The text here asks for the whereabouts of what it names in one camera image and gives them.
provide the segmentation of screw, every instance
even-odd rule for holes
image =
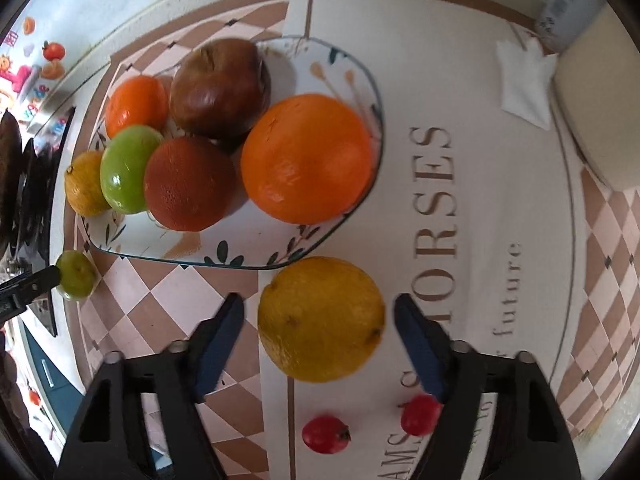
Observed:
[[[536,362],[536,358],[533,357],[533,355],[527,352],[526,350],[523,350],[518,354],[518,359],[528,365],[532,365],[533,363]]]
[[[188,345],[189,344],[186,341],[178,339],[178,341],[174,341],[169,345],[169,352],[172,354],[179,354],[180,352],[184,352]]]
[[[107,355],[104,356],[104,362],[107,363],[108,365],[113,365],[118,361],[122,361],[123,358],[124,356],[122,355],[122,352],[118,352],[118,351],[109,352]]]
[[[471,346],[466,341],[454,341],[451,344],[451,348],[454,352],[458,352],[459,354],[466,354],[471,350]]]

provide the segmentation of crumpled white paper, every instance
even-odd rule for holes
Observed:
[[[558,54],[545,56],[536,38],[529,38],[526,50],[510,41],[498,41],[496,54],[502,68],[502,109],[548,130],[548,88]]]

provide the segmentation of green fruit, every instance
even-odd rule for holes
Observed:
[[[146,210],[146,163],[161,143],[162,135],[149,126],[130,126],[111,139],[100,164],[100,187],[113,210],[125,215]]]
[[[80,251],[63,252],[56,267],[60,270],[58,291],[68,300],[83,300],[94,290],[94,266]]]

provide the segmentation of yellow fruit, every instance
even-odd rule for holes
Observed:
[[[258,332],[288,376],[324,383],[353,374],[378,346],[385,305],[373,280],[337,258],[307,258],[262,292]]]
[[[79,215],[95,216],[109,209],[100,189],[101,160],[100,152],[84,152],[66,168],[66,199]]]

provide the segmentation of fruit plate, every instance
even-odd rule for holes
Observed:
[[[366,199],[374,185],[383,153],[384,115],[380,93],[366,67],[350,54],[324,41],[284,37],[256,43],[271,73],[271,104],[296,94],[321,93],[355,110],[370,132],[374,150],[373,177],[358,203],[342,215],[316,225],[293,225],[271,218],[251,202],[238,186],[228,215],[199,233],[171,231],[148,213],[119,215],[108,211],[83,218],[89,240],[100,250],[183,265],[277,269],[309,254],[342,225]],[[155,75],[172,77],[178,66]],[[111,90],[117,82],[112,82]],[[184,132],[169,120],[165,137]],[[94,128],[90,149],[108,142],[104,120]],[[238,149],[232,158],[239,175]]]

